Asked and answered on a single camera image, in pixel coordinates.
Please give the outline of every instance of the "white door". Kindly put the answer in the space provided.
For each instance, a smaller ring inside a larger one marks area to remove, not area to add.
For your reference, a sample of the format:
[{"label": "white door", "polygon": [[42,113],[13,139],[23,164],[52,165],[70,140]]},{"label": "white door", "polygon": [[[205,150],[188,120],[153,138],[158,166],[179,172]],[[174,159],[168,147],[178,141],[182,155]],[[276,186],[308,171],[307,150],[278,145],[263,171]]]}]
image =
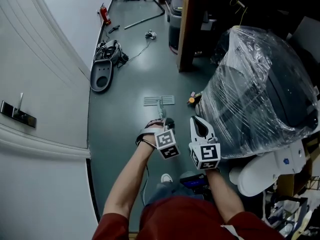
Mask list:
[{"label": "white door", "polygon": [[0,124],[52,142],[87,147],[89,80],[32,0],[0,0],[0,103],[17,107],[20,93],[21,111],[36,118],[36,128],[3,114]]}]

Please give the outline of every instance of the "sneaker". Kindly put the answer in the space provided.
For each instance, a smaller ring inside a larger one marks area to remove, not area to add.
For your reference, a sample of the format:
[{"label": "sneaker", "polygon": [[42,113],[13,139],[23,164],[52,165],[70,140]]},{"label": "sneaker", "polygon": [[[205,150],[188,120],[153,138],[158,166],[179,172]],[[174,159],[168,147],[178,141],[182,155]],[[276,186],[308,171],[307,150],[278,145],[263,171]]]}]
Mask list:
[{"label": "sneaker", "polygon": [[171,176],[168,173],[165,173],[161,176],[161,183],[164,182],[173,182]]}]

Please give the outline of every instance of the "fire extinguisher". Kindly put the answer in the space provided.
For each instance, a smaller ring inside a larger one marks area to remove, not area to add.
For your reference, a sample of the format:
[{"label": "fire extinguisher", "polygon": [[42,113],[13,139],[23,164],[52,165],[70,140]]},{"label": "fire extinguisher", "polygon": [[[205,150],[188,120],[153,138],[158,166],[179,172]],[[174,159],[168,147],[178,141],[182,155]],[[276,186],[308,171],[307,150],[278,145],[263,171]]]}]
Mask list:
[{"label": "fire extinguisher", "polygon": [[101,13],[101,16],[103,18],[103,22],[106,25],[111,24],[111,20],[110,20],[110,17],[108,15],[108,11],[107,11],[107,8],[104,6],[104,3],[100,7],[100,13]]}]

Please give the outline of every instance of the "vacuum hose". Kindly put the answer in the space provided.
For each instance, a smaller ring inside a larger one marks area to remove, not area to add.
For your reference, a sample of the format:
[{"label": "vacuum hose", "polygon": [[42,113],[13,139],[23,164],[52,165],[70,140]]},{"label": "vacuum hose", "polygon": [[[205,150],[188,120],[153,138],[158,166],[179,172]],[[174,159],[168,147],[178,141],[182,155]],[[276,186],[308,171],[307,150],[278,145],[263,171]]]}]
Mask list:
[{"label": "vacuum hose", "polygon": [[143,20],[140,20],[140,21],[138,21],[138,22],[136,22],[136,23],[133,23],[133,24],[131,24],[131,25],[129,25],[129,26],[126,26],[124,29],[126,30],[126,29],[128,29],[128,28],[131,28],[131,27],[133,27],[133,26],[135,26],[135,25],[138,25],[138,24],[140,24],[140,23],[142,23],[142,22],[146,22],[146,21],[149,21],[149,20],[152,20],[152,19],[154,19],[154,18],[157,18],[157,17],[160,17],[160,16],[162,16],[162,15],[164,15],[165,14],[165,9],[161,6],[161,4],[160,3],[158,3],[158,1],[157,0],[153,0],[155,3],[156,3],[156,5],[157,6],[159,6],[159,8],[161,9],[161,13],[160,14],[158,14],[158,15],[156,15],[156,16],[152,16],[152,17],[150,17],[150,18],[146,18],[146,19],[143,19]]}]

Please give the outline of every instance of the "toilet lid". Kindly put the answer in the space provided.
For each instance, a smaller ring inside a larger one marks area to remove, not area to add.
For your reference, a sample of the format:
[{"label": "toilet lid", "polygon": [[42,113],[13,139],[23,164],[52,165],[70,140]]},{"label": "toilet lid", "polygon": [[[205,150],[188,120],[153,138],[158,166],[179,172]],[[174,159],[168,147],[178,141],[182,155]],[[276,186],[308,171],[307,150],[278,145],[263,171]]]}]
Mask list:
[{"label": "toilet lid", "polygon": [[241,171],[238,179],[239,191],[253,197],[270,187],[280,175],[274,152],[256,156]]}]

